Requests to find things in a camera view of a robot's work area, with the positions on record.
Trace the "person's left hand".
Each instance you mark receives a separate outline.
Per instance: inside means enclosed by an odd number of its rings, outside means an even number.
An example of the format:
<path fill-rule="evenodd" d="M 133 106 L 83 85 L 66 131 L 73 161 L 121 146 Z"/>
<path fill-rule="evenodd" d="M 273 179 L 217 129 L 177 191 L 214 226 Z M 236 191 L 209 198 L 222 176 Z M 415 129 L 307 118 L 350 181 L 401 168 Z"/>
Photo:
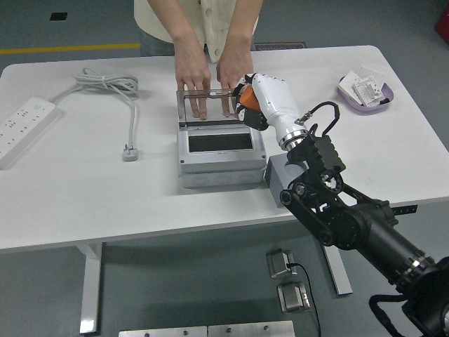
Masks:
<path fill-rule="evenodd" d="M 222 55 L 218 61 L 217 80 L 221 89 L 234 89 L 246 74 L 253 73 L 253 60 L 251 53 L 238 56 Z"/>

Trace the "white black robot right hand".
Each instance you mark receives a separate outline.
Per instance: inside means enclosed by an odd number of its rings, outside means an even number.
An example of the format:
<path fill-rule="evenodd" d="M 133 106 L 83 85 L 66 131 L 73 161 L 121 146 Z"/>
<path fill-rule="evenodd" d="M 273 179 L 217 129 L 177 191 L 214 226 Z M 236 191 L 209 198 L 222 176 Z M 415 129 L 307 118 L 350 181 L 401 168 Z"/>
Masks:
<path fill-rule="evenodd" d="M 266 74 L 247 74 L 232 92 L 240 121 L 258 131 L 273 126 L 280 148 L 289 151 L 306 136 L 288 84 Z"/>

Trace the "person's right hand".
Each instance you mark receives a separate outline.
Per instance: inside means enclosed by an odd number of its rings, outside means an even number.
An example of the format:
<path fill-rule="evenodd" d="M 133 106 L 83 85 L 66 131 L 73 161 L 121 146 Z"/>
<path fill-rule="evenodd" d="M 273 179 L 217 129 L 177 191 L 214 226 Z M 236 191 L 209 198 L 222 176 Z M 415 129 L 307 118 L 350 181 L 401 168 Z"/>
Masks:
<path fill-rule="evenodd" d="M 210 89 L 210 70 L 205 55 L 199 53 L 175 56 L 175 79 L 179 91 L 208 91 Z M 193 117 L 207 119 L 205 98 L 190 98 Z"/>

